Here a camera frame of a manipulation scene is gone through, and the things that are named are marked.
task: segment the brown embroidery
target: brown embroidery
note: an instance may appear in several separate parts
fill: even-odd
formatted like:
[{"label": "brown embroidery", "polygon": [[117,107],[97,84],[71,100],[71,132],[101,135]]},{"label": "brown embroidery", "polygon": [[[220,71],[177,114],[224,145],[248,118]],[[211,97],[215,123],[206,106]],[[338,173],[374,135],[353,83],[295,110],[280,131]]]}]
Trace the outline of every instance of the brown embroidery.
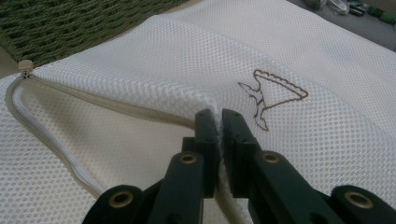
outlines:
[{"label": "brown embroidery", "polygon": [[[253,89],[249,85],[241,82],[238,82],[238,84],[239,86],[242,87],[242,89],[244,89],[245,92],[247,92],[249,97],[255,99],[257,110],[253,118],[256,120],[256,124],[266,132],[268,132],[269,129],[263,114],[265,110],[271,109],[277,105],[282,105],[288,102],[301,101],[308,96],[308,92],[303,90],[301,87],[298,87],[293,83],[287,81],[285,78],[278,77],[274,74],[269,74],[268,72],[264,72],[262,70],[257,69],[254,71],[253,77],[259,83],[259,87],[257,89]],[[294,93],[295,97],[291,97],[287,100],[281,100],[272,105],[267,105],[265,103],[265,98],[262,93],[262,86],[264,85],[263,84],[264,81],[269,81],[269,83],[275,83],[276,85],[279,85],[280,87],[287,89],[288,91]]]}]

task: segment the white mesh bag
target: white mesh bag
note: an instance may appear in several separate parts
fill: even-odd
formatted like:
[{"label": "white mesh bag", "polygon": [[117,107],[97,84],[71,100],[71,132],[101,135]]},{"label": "white mesh bag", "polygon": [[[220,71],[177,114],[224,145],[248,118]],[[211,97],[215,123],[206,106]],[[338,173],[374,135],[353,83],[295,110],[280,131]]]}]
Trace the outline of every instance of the white mesh bag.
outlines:
[{"label": "white mesh bag", "polygon": [[[92,195],[147,188],[207,108],[217,124],[222,108],[241,113],[315,189],[355,185],[396,207],[395,71],[394,52],[286,1],[204,1],[152,17],[33,78],[1,80],[0,222],[81,221]],[[232,223],[251,222],[245,200],[218,201]],[[205,204],[205,223],[227,222]]]}]

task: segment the woven rattan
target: woven rattan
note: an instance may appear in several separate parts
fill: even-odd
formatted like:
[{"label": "woven rattan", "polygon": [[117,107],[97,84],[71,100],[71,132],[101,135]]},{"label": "woven rattan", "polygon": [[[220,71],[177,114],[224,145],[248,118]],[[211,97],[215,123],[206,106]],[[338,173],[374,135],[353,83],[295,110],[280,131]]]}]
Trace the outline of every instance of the woven rattan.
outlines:
[{"label": "woven rattan", "polygon": [[186,0],[0,1],[0,46],[40,65],[93,47]]}]

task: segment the wicker surface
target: wicker surface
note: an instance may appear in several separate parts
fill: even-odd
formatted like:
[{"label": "wicker surface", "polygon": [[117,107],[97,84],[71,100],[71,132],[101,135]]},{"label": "wicker surface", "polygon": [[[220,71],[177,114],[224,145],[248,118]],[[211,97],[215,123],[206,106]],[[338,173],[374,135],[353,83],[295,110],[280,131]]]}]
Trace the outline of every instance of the wicker surface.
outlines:
[{"label": "wicker surface", "polygon": [[6,0],[0,3],[0,46],[17,62],[50,63],[185,1]]}]

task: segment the embroidered logo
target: embroidered logo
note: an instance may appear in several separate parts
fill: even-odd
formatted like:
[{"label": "embroidered logo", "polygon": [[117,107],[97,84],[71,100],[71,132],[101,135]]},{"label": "embroidered logo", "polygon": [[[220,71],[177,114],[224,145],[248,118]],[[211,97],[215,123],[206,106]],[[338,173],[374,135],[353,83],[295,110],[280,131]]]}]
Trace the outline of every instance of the embroidered logo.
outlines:
[{"label": "embroidered logo", "polygon": [[301,87],[274,74],[269,74],[262,70],[255,70],[253,77],[259,84],[257,88],[252,88],[241,82],[238,82],[238,84],[247,92],[250,98],[256,101],[257,110],[253,118],[256,124],[266,132],[269,131],[264,117],[264,112],[266,110],[288,102],[301,101],[308,96],[308,92]]}]

